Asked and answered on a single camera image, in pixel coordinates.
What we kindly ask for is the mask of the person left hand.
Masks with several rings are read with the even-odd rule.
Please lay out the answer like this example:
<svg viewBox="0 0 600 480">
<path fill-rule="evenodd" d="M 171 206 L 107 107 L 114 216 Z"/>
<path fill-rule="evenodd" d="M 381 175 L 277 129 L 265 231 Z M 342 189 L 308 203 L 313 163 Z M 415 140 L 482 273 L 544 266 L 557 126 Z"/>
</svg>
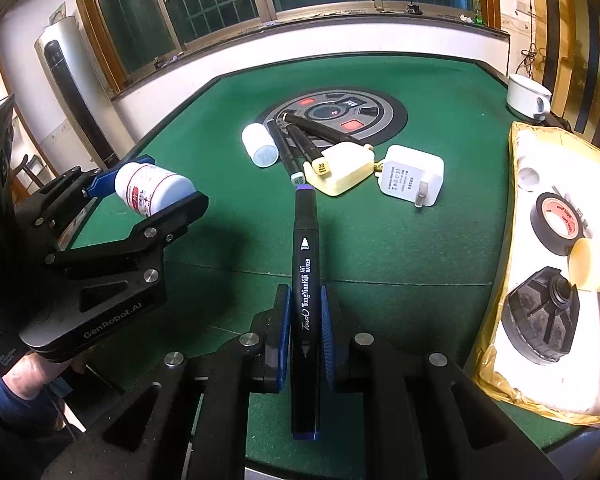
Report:
<svg viewBox="0 0 600 480">
<path fill-rule="evenodd" d="M 43 388 L 66 370 L 72 361 L 50 362 L 37 353 L 23 356 L 3 377 L 2 381 L 10 392 L 19 399 L 35 399 Z"/>
</svg>

